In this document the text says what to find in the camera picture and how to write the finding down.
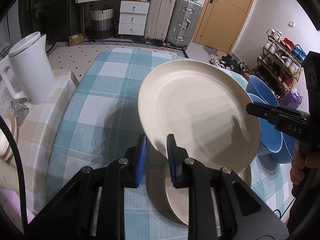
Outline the right hand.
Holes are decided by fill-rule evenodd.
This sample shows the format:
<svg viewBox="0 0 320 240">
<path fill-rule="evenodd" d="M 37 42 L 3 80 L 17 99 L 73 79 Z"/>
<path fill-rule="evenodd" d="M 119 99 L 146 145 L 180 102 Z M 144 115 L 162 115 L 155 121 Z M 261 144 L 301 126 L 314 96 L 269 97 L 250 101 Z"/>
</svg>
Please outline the right hand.
<svg viewBox="0 0 320 240">
<path fill-rule="evenodd" d="M 293 159 L 291 161 L 290 170 L 290 179 L 294 185 L 298 185 L 301 181 L 303 181 L 305 177 L 303 169 L 305 167 L 315 168 L 317 170 L 311 187 L 319 185 L 319 153 L 310 153 L 306 158 L 304 158 L 300 152 L 300 141 L 296 140 L 293 148 Z"/>
</svg>

